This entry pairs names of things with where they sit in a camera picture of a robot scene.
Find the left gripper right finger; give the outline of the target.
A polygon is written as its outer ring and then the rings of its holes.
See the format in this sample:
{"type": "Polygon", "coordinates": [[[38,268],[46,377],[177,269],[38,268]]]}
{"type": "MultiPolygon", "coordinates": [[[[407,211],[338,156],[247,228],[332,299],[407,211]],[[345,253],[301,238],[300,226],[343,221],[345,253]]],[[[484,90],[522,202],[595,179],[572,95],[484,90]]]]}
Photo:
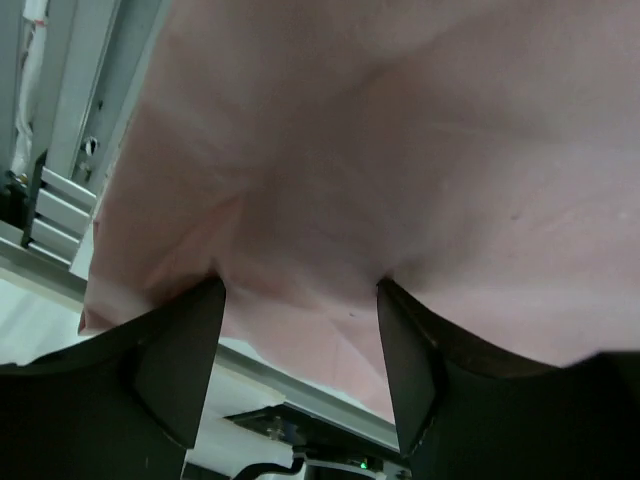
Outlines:
{"type": "Polygon", "coordinates": [[[377,316],[401,455],[416,479],[635,479],[639,356],[566,367],[504,350],[400,285],[377,316]]]}

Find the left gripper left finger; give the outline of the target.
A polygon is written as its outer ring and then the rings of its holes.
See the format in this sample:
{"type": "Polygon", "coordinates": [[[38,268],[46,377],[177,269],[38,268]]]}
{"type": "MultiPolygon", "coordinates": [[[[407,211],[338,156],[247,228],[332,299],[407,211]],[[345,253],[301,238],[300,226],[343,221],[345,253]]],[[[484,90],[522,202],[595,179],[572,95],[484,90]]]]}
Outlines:
{"type": "Polygon", "coordinates": [[[226,290],[211,278],[138,318],[1,368],[5,479],[177,479],[195,445],[226,290]]]}

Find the pink trousers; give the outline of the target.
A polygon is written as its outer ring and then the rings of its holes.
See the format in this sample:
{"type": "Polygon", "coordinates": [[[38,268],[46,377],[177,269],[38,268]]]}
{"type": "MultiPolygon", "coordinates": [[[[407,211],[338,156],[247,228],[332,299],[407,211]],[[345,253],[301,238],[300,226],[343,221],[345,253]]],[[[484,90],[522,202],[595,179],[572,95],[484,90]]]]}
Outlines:
{"type": "Polygon", "coordinates": [[[79,330],[208,276],[225,336],[384,418],[384,276],[541,362],[637,349],[638,3],[173,2],[79,330]]]}

